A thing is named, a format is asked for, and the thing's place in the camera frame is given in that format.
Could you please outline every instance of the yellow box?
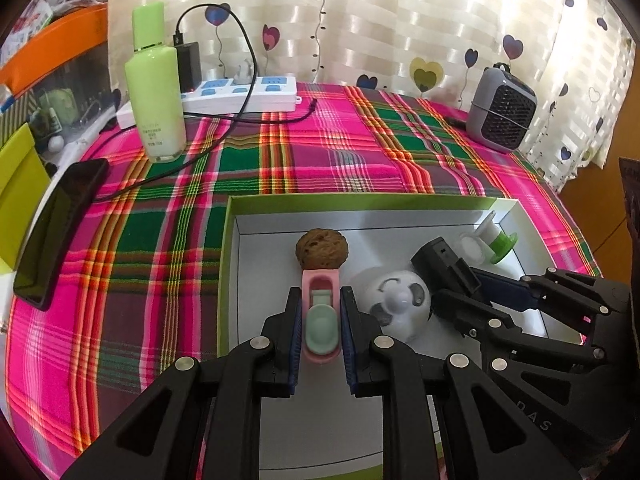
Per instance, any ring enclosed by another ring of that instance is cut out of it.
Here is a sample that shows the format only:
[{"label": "yellow box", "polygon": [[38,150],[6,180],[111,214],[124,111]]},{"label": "yellow box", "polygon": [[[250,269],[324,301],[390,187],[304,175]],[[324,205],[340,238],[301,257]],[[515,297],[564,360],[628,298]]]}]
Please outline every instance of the yellow box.
[{"label": "yellow box", "polygon": [[0,275],[15,270],[20,247],[49,186],[27,124],[0,150]]}]

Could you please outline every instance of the pink holder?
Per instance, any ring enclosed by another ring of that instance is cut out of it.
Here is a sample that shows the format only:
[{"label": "pink holder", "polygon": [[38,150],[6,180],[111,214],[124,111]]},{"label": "pink holder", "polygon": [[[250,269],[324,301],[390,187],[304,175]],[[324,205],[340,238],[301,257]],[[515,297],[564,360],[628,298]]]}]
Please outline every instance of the pink holder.
[{"label": "pink holder", "polygon": [[[331,306],[338,315],[338,346],[327,355],[314,354],[305,341],[306,313],[311,305],[312,290],[331,290]],[[302,353],[315,364],[326,364],[340,354],[342,341],[340,338],[340,275],[338,269],[318,269],[302,271]]]}]

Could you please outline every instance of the power adapter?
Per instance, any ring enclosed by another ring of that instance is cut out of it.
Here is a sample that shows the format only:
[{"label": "power adapter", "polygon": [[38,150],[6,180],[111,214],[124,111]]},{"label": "power adapter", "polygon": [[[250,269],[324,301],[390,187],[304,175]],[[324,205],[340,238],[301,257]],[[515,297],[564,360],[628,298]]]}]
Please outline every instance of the power adapter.
[{"label": "power adapter", "polygon": [[193,92],[202,83],[200,45],[194,41],[193,43],[176,44],[175,49],[178,53],[180,92]]}]

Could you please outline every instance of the cardboard tray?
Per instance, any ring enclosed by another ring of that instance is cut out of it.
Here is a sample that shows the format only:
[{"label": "cardboard tray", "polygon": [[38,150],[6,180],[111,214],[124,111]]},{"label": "cardboard tray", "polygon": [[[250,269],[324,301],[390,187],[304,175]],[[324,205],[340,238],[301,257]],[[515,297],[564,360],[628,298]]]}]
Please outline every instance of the cardboard tray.
[{"label": "cardboard tray", "polygon": [[[219,355],[259,335],[265,318],[284,310],[289,288],[302,281],[294,249],[306,231],[330,228],[347,238],[340,285],[352,286],[359,301],[372,276],[411,269],[416,251],[439,236],[456,250],[460,234],[472,232],[492,210],[503,230],[517,232],[519,240],[500,264],[483,269],[517,279],[554,265],[517,200],[368,193],[230,197],[218,294]],[[577,332],[539,311],[501,308],[526,333],[580,344]],[[441,359],[462,352],[480,361],[478,342],[437,316],[410,345]],[[433,405],[432,417],[439,442]],[[322,366],[302,358],[295,396],[263,399],[261,479],[375,479],[382,476],[381,464],[382,400],[350,395],[341,356]]]}]

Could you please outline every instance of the portable heater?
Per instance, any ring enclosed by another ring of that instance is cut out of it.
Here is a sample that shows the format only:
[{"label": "portable heater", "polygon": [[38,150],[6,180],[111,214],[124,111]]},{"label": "portable heater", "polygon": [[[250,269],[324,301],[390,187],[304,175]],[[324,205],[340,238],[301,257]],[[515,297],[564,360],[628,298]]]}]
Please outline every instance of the portable heater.
[{"label": "portable heater", "polygon": [[502,153],[518,148],[536,113],[536,93],[508,65],[484,70],[466,120],[473,140]]}]

